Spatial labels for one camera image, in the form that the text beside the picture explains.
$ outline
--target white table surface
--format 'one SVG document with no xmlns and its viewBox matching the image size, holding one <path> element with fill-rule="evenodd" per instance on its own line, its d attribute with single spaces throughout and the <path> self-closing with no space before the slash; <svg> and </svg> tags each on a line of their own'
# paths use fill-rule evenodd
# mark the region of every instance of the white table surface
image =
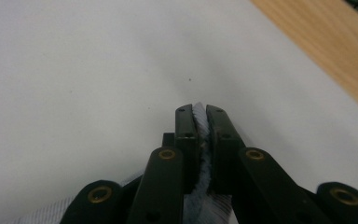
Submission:
<svg viewBox="0 0 358 224">
<path fill-rule="evenodd" d="M 0 1 L 0 223 L 143 169 L 196 102 L 358 189 L 358 104 L 248 0 Z"/>
</svg>

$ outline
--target gray fabric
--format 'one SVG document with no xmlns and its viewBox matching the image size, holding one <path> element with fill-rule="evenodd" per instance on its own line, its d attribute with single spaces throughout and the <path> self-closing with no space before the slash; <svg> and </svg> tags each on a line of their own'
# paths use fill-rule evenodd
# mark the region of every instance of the gray fabric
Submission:
<svg viewBox="0 0 358 224">
<path fill-rule="evenodd" d="M 200 180 L 191 194 L 184 198 L 185 224 L 227 224 L 231 214 L 231 198 L 228 195 L 217 195 L 208 192 L 211 182 L 211 150 L 209 149 L 210 131 L 205 109 L 198 103 L 193 106 L 193 114 L 197 123 L 201 148 Z M 143 172 L 133 175 L 122 182 L 127 185 Z M 5 224 L 58 224 L 74 197 L 41 208 L 30 215 L 19 217 Z"/>
</svg>

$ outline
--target white tabletop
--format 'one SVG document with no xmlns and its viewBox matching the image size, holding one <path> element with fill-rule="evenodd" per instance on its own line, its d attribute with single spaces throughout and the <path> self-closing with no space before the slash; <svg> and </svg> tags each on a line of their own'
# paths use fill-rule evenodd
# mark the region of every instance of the white tabletop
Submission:
<svg viewBox="0 0 358 224">
<path fill-rule="evenodd" d="M 196 102 L 358 189 L 358 104 L 249 1 L 0 2 L 0 223 L 143 169 Z"/>
</svg>

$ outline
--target wooden surface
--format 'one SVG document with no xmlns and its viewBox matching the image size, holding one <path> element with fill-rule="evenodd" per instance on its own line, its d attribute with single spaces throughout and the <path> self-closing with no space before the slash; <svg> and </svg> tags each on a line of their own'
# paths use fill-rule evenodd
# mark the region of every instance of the wooden surface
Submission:
<svg viewBox="0 0 358 224">
<path fill-rule="evenodd" d="M 253 0 L 358 102 L 358 13 L 341 0 Z"/>
</svg>

